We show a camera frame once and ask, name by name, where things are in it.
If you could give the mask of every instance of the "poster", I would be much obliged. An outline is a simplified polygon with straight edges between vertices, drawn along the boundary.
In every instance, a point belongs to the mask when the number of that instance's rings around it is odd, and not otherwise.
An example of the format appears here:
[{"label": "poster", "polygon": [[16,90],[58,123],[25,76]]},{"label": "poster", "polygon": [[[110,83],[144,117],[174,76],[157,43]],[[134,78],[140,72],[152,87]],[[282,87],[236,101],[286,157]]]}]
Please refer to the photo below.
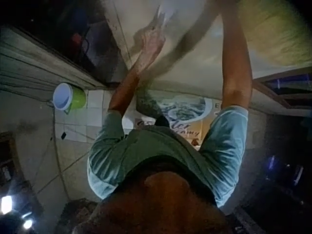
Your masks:
[{"label": "poster", "polygon": [[136,95],[136,110],[141,117],[136,118],[135,128],[153,125],[156,118],[164,115],[173,131],[194,146],[201,145],[220,107],[221,101],[201,96],[141,90]]}]

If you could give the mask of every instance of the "light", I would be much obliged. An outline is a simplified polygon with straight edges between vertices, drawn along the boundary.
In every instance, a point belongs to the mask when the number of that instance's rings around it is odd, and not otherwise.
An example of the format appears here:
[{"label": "light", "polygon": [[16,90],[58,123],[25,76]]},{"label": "light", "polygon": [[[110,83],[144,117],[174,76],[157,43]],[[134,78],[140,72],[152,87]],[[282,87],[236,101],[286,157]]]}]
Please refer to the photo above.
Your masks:
[{"label": "light", "polygon": [[1,212],[5,215],[12,211],[12,197],[11,196],[4,196],[1,199]]},{"label": "light", "polygon": [[21,217],[21,218],[26,218],[27,216],[29,216],[29,215],[31,215],[32,214],[32,212],[28,212],[28,213],[26,213],[26,214],[23,214],[23,216]]},{"label": "light", "polygon": [[29,219],[24,222],[23,228],[27,230],[27,229],[30,229],[32,225],[33,225],[33,221]]}]

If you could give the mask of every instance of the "white bucket lid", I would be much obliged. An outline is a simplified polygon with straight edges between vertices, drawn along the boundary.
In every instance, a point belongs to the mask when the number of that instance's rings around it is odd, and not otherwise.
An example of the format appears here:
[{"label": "white bucket lid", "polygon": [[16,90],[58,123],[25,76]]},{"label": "white bucket lid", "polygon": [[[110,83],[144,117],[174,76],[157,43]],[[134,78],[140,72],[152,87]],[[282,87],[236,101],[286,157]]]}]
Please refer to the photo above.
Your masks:
[{"label": "white bucket lid", "polygon": [[73,100],[73,89],[67,83],[59,84],[53,93],[53,105],[56,109],[67,110]]}]

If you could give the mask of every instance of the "tiled wall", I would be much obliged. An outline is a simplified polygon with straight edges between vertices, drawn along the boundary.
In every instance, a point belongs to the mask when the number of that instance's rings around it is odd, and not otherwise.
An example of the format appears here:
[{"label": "tiled wall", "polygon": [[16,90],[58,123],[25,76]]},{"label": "tiled wall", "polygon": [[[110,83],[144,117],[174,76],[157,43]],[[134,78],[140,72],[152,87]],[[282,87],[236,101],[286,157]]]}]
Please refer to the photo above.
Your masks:
[{"label": "tiled wall", "polygon": [[[60,167],[70,199],[86,197],[98,201],[88,185],[87,153],[101,129],[112,91],[94,90],[86,91],[86,94],[87,103],[83,108],[71,110],[69,114],[55,110],[56,143]],[[125,134],[134,128],[137,117],[135,107],[134,98],[122,119]]]}]

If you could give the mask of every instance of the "hand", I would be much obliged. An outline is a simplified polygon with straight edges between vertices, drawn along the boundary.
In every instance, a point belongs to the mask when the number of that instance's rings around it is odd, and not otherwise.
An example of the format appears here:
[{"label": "hand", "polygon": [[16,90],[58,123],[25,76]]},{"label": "hand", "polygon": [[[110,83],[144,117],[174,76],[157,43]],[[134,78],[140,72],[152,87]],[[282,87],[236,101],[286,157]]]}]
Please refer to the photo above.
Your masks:
[{"label": "hand", "polygon": [[145,31],[142,35],[142,52],[138,57],[135,68],[138,73],[146,70],[157,58],[165,44],[165,37],[160,27]]}]

